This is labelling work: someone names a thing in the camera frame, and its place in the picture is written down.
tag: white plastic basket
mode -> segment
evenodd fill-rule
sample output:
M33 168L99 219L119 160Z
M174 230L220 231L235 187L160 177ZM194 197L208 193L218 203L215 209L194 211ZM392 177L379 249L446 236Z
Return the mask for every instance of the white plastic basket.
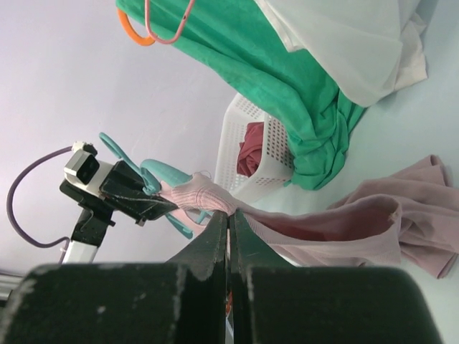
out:
M239 143L244 141L247 124L251 122L265 122L265 126L260 166L248 178L237 174L236 166ZM224 115L215 183L235 198L250 203L282 187L292 174L293 157L282 123L240 94L236 95Z

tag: white wall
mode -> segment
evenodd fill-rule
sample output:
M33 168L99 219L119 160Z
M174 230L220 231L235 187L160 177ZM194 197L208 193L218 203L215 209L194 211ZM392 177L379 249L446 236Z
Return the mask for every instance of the white wall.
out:
M36 249L10 227L6 193L17 174L75 140L105 131L135 161L156 158L187 172L214 173L222 118L235 91L180 51L139 47L121 28L114 1L10 1L0 11L0 270L56 262L59 247ZM44 164L18 188L19 223L50 242L71 235L80 213L59 192L70 154ZM98 261L158 261L187 240L160 219L143 228L115 215Z

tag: green cloth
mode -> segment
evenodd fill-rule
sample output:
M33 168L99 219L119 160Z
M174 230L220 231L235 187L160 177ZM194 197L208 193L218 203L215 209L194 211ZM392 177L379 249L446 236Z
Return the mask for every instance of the green cloth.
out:
M143 23L143 0L116 4ZM172 37L187 4L152 1L152 30ZM287 52L253 0L197 0L174 46L284 124L295 157L292 183L316 190L342 169L364 108L346 98L309 52Z

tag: white cloth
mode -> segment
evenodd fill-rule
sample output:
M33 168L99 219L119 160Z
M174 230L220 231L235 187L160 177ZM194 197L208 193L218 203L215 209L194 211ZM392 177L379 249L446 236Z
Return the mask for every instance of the white cloth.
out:
M427 78L420 0L255 0L289 52L307 49L367 107Z

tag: textured pink fabric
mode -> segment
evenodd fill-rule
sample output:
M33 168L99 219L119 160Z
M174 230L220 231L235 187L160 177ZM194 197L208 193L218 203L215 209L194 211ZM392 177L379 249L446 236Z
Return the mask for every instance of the textured pink fabric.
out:
M174 202L171 196L171 192L170 192L172 188L165 181L161 182L161 190L162 190L161 195L165 199L167 199L168 201ZM186 211L183 209L178 208L176 210L173 210L170 212L170 215L175 217L183 225L185 225L188 229L190 229L193 232L195 237L200 235L206 229L206 225L197 224L196 222L194 222L193 219L191 219L189 215L186 213Z
M459 190L435 156L300 216L254 209L200 174L166 194L182 209L241 209L261 239L303 266L393 265L404 255L441 278L459 252Z
M241 151L237 157L237 172L250 177L256 172L261 162L263 147L264 122L247 124L244 142L240 143Z

